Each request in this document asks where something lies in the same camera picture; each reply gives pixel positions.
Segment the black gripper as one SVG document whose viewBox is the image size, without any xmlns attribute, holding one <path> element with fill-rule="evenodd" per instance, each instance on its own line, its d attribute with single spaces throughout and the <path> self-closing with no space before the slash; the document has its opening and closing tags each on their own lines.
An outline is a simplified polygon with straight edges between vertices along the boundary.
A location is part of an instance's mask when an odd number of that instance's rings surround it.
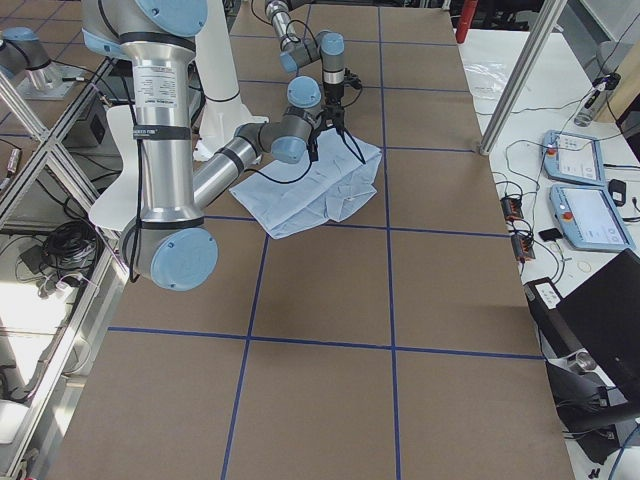
<svg viewBox="0 0 640 480">
<path fill-rule="evenodd" d="M 326 115 L 318 115 L 311 120 L 311 131 L 307 139 L 307 149 L 318 149 L 318 138 L 320 134 L 329 129 L 329 119 Z M 355 139 L 347 128 L 337 128 L 336 133 L 340 137 L 343 145 L 362 164 L 366 164 L 365 156 Z"/>
<path fill-rule="evenodd" d="M 344 96 L 343 87 L 326 87 L 325 106 L 322 111 L 324 126 L 334 127 L 336 130 L 345 129 L 345 109 L 342 106 Z"/>
</svg>

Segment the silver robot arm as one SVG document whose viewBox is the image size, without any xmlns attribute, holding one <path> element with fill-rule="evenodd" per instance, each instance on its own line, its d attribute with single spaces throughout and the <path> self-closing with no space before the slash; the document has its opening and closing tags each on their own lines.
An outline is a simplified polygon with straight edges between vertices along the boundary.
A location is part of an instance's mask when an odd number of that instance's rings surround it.
<svg viewBox="0 0 640 480">
<path fill-rule="evenodd" d="M 125 85 L 138 172 L 136 211 L 120 249 L 132 277 L 186 291 L 213 272 L 218 246 L 203 226 L 204 208 L 263 154 L 294 163 L 315 160 L 328 107 L 344 92 L 342 37 L 299 38 L 293 1 L 269 1 L 268 22 L 289 71 L 320 63 L 323 78 L 295 77 L 288 107 L 271 122 L 243 104 L 219 1 L 86 1 L 86 46 L 127 60 Z"/>
<path fill-rule="evenodd" d="M 341 34 L 322 30 L 309 33 L 306 38 L 297 35 L 291 12 L 302 6 L 302 1 L 266 1 L 266 21 L 274 28 L 280 42 L 280 62 L 288 73 L 296 73 L 318 61 L 321 63 L 322 82 L 307 76 L 298 76 L 287 86 L 287 107 L 273 138 L 270 152 L 281 162 L 295 164 L 304 154 L 315 161 L 318 158 L 317 138 L 331 128 L 343 137 L 346 134 L 345 106 L 342 104 L 345 86 L 360 90 L 358 77 L 345 67 L 345 43 Z"/>
</svg>

